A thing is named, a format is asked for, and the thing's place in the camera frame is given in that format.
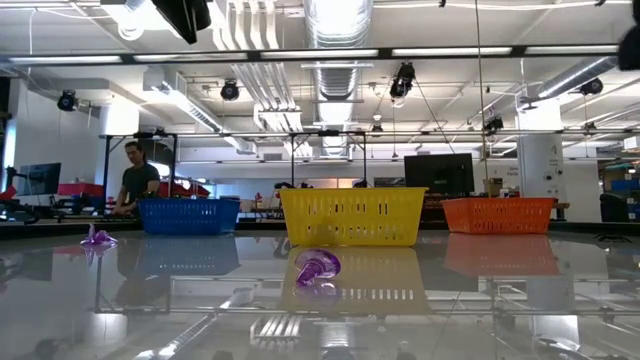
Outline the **dark monitor on arm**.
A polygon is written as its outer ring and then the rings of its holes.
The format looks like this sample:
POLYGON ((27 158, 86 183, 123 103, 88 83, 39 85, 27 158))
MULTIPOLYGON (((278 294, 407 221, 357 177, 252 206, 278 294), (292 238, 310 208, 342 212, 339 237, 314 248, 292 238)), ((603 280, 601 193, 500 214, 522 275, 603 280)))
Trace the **dark monitor on arm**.
POLYGON ((21 166, 17 171, 19 196, 55 195, 58 192, 61 164, 21 166))

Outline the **horizontal overhead beam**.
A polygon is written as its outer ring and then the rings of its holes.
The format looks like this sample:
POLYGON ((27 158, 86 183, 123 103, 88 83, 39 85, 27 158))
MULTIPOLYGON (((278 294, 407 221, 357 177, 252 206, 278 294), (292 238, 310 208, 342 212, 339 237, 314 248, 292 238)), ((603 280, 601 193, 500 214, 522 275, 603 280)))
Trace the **horizontal overhead beam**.
POLYGON ((165 53, 0 55, 2 66, 65 67, 257 62, 383 61, 614 56, 616 44, 509 45, 480 47, 406 47, 193 51, 165 53))

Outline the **white ceiling pipes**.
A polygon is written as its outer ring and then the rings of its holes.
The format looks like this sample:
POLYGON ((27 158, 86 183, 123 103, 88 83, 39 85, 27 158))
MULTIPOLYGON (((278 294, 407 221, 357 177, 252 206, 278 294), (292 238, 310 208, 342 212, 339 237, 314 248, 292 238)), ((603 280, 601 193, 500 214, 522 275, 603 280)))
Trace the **white ceiling pipes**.
MULTIPOLYGON (((221 51, 277 50, 277 0, 211 0, 208 3, 213 43, 221 51)), ((303 129, 284 64, 238 63, 236 78, 254 101, 254 122, 266 131, 298 132, 303 129)))

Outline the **person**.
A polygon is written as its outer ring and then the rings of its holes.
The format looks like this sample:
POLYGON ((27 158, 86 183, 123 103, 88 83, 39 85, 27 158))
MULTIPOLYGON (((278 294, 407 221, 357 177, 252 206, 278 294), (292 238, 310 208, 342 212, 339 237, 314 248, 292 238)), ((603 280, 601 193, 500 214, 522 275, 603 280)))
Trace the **person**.
POLYGON ((149 164, 142 146, 137 141, 125 145, 126 155, 131 162, 122 176, 122 184, 116 198, 115 215, 135 215, 138 200, 145 194, 156 194, 160 186, 160 174, 149 164))

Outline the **blue plastic basket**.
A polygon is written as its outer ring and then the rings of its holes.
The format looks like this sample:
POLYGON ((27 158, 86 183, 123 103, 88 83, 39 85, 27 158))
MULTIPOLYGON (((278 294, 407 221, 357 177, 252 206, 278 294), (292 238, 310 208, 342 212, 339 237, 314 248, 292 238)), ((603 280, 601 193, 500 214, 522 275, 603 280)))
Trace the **blue plastic basket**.
POLYGON ((235 230, 240 202, 230 199, 147 198, 138 201, 152 235, 219 235, 235 230))

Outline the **red and black robot equipment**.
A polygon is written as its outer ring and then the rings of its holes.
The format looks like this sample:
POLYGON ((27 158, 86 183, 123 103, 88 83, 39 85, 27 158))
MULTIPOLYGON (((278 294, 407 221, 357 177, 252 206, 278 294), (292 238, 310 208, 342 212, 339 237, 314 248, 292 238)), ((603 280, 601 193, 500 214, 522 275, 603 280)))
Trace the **red and black robot equipment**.
POLYGON ((35 186, 21 182, 0 192, 0 223, 36 224, 44 220, 126 222, 136 221, 131 214, 114 215, 115 200, 103 199, 104 187, 88 183, 60 184, 56 194, 37 194, 35 186))

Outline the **yellow plastic basket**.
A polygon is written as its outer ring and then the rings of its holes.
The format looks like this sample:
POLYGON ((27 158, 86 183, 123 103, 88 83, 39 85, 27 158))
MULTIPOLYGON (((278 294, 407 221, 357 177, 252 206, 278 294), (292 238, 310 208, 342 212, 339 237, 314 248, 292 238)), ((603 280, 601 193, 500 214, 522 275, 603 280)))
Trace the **yellow plastic basket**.
POLYGON ((416 242, 423 187, 281 189, 294 246, 411 246, 416 242))

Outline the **black monitor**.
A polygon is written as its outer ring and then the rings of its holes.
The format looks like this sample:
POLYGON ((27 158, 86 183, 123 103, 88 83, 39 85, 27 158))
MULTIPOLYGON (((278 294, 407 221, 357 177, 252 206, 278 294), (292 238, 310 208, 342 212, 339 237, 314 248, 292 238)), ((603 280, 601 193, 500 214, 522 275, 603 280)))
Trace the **black monitor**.
POLYGON ((470 153, 406 156, 404 171, 407 187, 425 187, 430 193, 445 195, 475 191, 470 153))

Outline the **orange plastic basket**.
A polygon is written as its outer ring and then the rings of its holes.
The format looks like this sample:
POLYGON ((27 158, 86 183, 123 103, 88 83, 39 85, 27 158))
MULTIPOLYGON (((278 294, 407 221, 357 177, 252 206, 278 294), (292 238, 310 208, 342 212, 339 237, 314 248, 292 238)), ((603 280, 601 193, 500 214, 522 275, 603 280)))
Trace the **orange plastic basket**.
POLYGON ((552 198, 458 198, 443 200, 448 228, 474 235, 545 234, 552 198))

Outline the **white round column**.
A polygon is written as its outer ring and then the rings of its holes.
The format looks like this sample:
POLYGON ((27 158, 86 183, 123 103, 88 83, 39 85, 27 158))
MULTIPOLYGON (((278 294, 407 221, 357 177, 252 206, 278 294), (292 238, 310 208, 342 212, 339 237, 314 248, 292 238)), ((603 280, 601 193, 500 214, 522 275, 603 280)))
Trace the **white round column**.
POLYGON ((516 128, 520 192, 523 197, 566 200, 561 109, 557 99, 543 100, 518 111, 516 128))

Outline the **black office chair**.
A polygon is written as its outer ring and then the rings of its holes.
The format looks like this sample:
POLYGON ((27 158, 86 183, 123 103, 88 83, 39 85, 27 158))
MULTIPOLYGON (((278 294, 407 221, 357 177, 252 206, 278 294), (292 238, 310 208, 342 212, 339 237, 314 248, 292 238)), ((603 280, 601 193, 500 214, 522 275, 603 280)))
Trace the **black office chair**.
POLYGON ((628 222, 628 206, 624 198, 612 194, 600 195, 600 212, 603 222, 628 222))

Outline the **white rectangular duct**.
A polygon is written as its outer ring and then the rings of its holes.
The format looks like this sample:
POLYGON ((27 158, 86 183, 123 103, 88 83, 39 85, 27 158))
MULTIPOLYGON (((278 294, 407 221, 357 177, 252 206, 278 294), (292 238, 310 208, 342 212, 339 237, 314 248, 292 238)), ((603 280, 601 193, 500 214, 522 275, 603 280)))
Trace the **white rectangular duct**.
POLYGON ((145 92, 153 92, 156 102, 173 105, 209 132, 223 138, 238 154, 257 154, 255 143, 223 135, 228 133, 228 130, 213 113, 188 96, 187 82, 179 72, 150 66, 143 73, 142 88, 145 92))

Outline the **silver ribbed ventilation duct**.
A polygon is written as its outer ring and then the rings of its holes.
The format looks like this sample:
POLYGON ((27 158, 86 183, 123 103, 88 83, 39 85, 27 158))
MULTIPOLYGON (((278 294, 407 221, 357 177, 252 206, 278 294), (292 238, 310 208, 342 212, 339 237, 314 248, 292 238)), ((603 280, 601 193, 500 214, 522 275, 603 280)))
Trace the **silver ribbed ventilation duct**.
MULTIPOLYGON (((373 0, 304 0, 304 11, 311 48, 335 50, 368 45, 373 0)), ((360 70, 354 62, 320 62, 313 77, 322 128, 345 131, 353 115, 360 70)))

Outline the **black metal rack frame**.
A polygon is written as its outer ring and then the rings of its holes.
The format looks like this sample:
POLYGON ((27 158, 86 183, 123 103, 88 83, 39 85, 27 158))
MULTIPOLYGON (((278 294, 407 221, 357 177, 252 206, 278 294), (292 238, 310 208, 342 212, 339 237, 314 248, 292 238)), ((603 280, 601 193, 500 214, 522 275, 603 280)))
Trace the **black metal rack frame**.
MULTIPOLYGON (((102 206, 97 209, 97 213, 100 215, 107 214, 107 197, 108 197, 108 181, 109 181, 109 165, 110 165, 110 155, 111 152, 114 151, 125 139, 164 139, 170 138, 173 140, 173 155, 170 162, 170 176, 169 182, 172 184, 176 177, 176 166, 177 166, 177 148, 179 145, 179 141, 184 138, 286 138, 291 142, 292 145, 292 154, 290 155, 290 165, 291 165, 291 180, 295 180, 295 150, 296 142, 295 139, 297 137, 304 137, 305 139, 316 136, 316 137, 353 137, 360 136, 362 138, 362 142, 360 147, 363 151, 367 149, 367 137, 368 134, 366 131, 339 131, 339 130, 318 130, 318 131, 303 131, 303 132, 214 132, 214 133, 194 133, 194 134, 178 134, 178 133, 167 133, 164 131, 161 132, 136 132, 133 134, 125 134, 125 135, 112 135, 112 134, 101 134, 99 136, 100 139, 105 141, 104 147, 104 160, 103 160, 103 177, 102 177, 102 185, 103 185, 103 194, 102 194, 102 206)), ((172 195, 172 185, 169 185, 168 193, 172 195)))

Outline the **slanted silver duct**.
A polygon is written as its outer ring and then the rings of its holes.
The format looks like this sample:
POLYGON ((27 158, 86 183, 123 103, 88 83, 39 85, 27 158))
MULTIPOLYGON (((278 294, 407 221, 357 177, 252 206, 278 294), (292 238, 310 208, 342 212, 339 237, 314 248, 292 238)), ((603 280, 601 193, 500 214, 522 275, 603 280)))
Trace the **slanted silver duct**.
POLYGON ((543 82, 537 89, 536 97, 540 99, 557 97, 594 80, 617 65, 618 59, 616 56, 585 59, 552 79, 543 82))

